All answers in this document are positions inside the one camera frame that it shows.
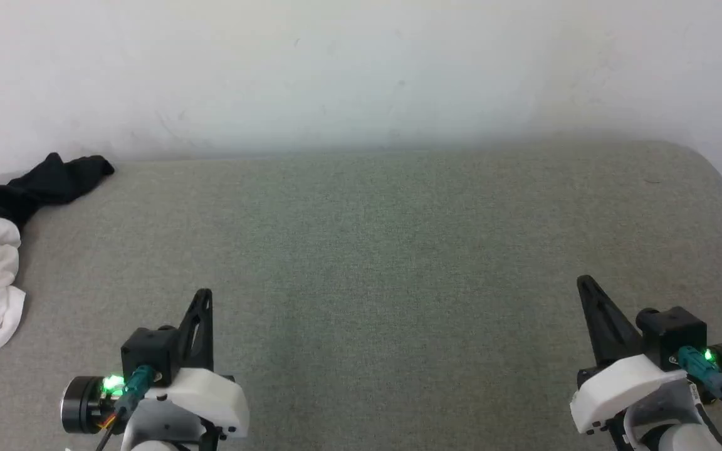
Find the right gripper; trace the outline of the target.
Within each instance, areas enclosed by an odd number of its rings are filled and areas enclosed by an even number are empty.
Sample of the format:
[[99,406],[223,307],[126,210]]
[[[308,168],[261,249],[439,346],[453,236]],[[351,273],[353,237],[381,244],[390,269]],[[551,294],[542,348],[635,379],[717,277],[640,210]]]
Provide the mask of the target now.
[[597,430],[633,435],[714,435],[704,399],[722,402],[722,343],[700,352],[678,351],[679,370],[662,371],[642,353],[642,338],[590,275],[577,279],[585,324],[597,368],[570,402],[579,433]]

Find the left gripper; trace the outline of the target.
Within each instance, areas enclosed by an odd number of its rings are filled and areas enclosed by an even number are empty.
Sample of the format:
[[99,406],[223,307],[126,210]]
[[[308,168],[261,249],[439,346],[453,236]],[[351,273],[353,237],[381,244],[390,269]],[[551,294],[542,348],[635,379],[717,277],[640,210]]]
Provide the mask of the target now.
[[[179,366],[169,387],[149,388],[128,419],[113,425],[123,439],[244,438],[250,413],[240,385],[215,374],[212,291],[198,289],[179,331]],[[115,413],[121,374],[77,376],[66,386],[60,419],[67,433],[97,434]]]

